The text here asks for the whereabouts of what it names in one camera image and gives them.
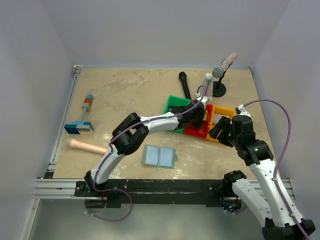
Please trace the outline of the black VIP card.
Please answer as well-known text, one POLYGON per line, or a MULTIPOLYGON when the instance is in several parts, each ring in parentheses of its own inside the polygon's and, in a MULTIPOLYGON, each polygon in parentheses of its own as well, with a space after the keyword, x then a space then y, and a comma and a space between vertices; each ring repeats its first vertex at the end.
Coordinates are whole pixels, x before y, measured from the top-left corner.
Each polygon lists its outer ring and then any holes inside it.
POLYGON ((180 107, 179 106, 174 106, 174 105, 169 105, 168 106, 168 110, 171 112, 171 113, 177 113, 179 111, 180 107))

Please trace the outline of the sage green card holder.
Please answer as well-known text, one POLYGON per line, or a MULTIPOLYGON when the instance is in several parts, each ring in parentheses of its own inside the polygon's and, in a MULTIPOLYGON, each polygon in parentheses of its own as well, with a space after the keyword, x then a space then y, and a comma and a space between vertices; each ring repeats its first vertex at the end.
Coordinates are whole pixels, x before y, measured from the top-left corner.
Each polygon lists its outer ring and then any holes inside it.
POLYGON ((146 144, 143 149, 142 164, 149 167, 173 169, 178 160, 175 148, 146 144))

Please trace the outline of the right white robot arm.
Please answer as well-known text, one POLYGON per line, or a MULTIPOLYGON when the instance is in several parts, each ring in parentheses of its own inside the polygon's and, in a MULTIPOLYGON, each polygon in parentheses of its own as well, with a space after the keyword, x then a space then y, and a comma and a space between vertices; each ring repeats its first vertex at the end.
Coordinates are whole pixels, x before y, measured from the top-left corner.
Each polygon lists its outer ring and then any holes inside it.
POLYGON ((222 116, 209 131, 219 143, 235 148, 254 174, 263 194, 251 186, 241 171, 224 175, 223 187, 240 197, 262 228, 266 240, 307 240, 315 231, 312 220, 305 219, 288 194, 268 144, 256 138, 249 114, 233 118, 222 116))

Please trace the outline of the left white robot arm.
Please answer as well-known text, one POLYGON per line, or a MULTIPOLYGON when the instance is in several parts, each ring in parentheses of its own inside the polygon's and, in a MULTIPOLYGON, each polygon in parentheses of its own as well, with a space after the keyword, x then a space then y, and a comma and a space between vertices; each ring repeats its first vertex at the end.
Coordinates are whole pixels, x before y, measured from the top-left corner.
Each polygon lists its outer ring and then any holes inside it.
POLYGON ((113 169, 126 156, 136 152, 148 135, 175 131, 203 119, 209 98, 200 96, 175 112, 156 116, 129 114, 112 132, 109 148, 99 164, 88 171, 84 181, 90 192, 102 192, 113 169))

